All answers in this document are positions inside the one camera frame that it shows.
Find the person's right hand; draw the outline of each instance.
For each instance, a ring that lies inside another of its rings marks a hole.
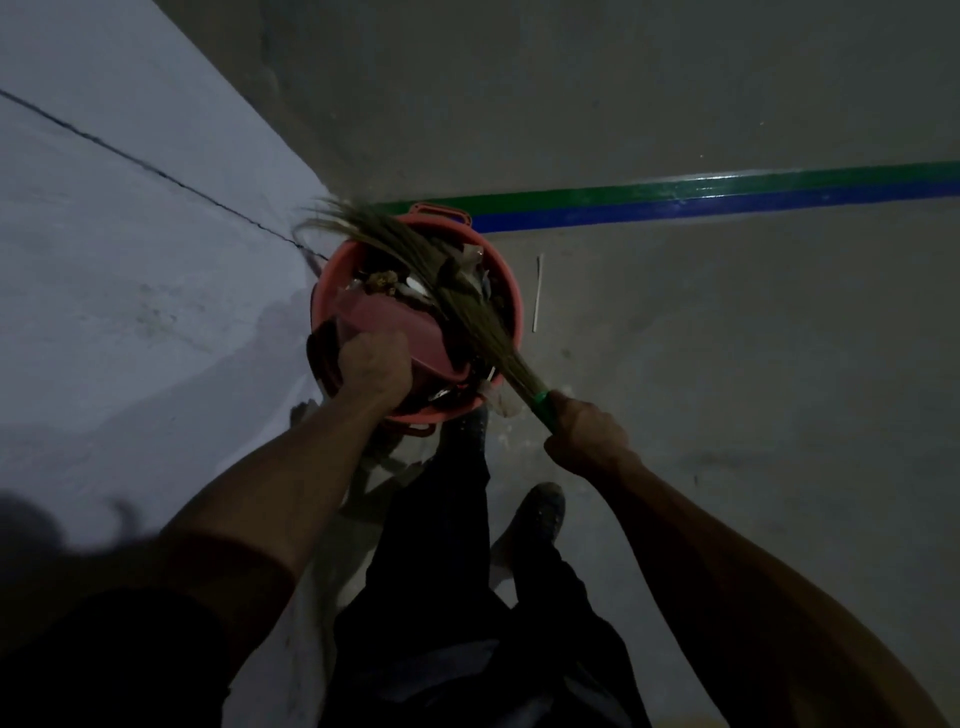
[[[561,468],[591,479],[607,472],[617,457],[629,451],[623,427],[595,404],[557,391],[550,393],[550,399],[559,427],[543,449]]]

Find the white stick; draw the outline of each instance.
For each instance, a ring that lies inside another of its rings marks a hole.
[[[537,333],[537,320],[540,318],[540,286],[543,284],[543,256],[537,256],[537,297],[534,299],[534,333]]]

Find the straw broom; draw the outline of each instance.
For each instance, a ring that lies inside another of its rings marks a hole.
[[[493,364],[551,431],[556,415],[548,389],[514,346],[500,316],[440,240],[431,240],[395,217],[369,206],[327,200],[327,210],[301,224],[339,232],[392,255],[410,269],[433,296],[441,315],[459,326],[477,354]]]

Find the crack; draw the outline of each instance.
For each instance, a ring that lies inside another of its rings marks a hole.
[[[127,152],[124,152],[122,149],[117,149],[109,142],[106,142],[104,141],[104,139],[101,139],[99,136],[77,129],[77,127],[75,127],[73,124],[57,118],[52,113],[48,111],[44,111],[39,106],[37,106],[36,104],[31,104],[26,99],[21,99],[19,96],[16,96],[15,94],[10,93],[9,91],[4,90],[3,88],[0,88],[0,96],[7,99],[8,101],[12,101],[15,104],[18,104],[24,109],[28,109],[35,114],[39,114],[47,121],[52,121],[54,124],[61,127],[62,129],[66,129],[67,131],[74,133],[77,136],[81,136],[87,141],[93,142],[99,147],[103,147],[109,152],[113,152],[115,155],[118,155],[119,157],[122,157],[127,161],[132,162],[133,164],[136,164],[141,169],[144,169],[147,172],[150,172],[151,174],[155,174],[158,177],[161,177],[168,182],[172,182],[177,187],[181,187],[182,189],[185,189],[188,192],[192,192],[198,197],[201,197],[207,202],[209,202],[211,205],[219,207],[220,209],[225,210],[226,212],[229,212],[232,215],[236,215],[245,223],[248,223],[249,225],[253,225],[255,228],[259,228],[260,230],[267,232],[270,235],[273,235],[274,237],[278,237],[280,240],[285,240],[286,242],[290,243],[292,246],[297,248],[301,253],[315,255],[316,257],[321,258],[323,260],[329,260],[329,258],[327,258],[326,255],[321,255],[320,253],[317,253],[316,251],[310,249],[308,246],[304,245],[298,240],[294,240],[293,238],[287,237],[286,235],[283,235],[277,231],[271,230],[267,226],[262,225],[261,223],[258,223],[256,220],[253,220],[252,218],[247,217],[247,215],[245,215],[243,212],[240,212],[239,210],[235,210],[230,206],[224,205],[223,203],[218,202],[217,200],[213,199],[206,193],[201,192],[196,187],[192,187],[189,184],[186,184],[185,182],[181,182],[177,178],[168,175],[162,169],[159,169],[158,167],[154,167],[149,161],[145,161],[144,159],[134,157],[133,155],[128,154]]]

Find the green broom handle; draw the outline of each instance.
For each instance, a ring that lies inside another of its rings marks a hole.
[[[557,422],[557,410],[553,406],[553,400],[550,399],[550,390],[537,392],[530,403],[530,409],[551,433],[556,433],[560,428]]]

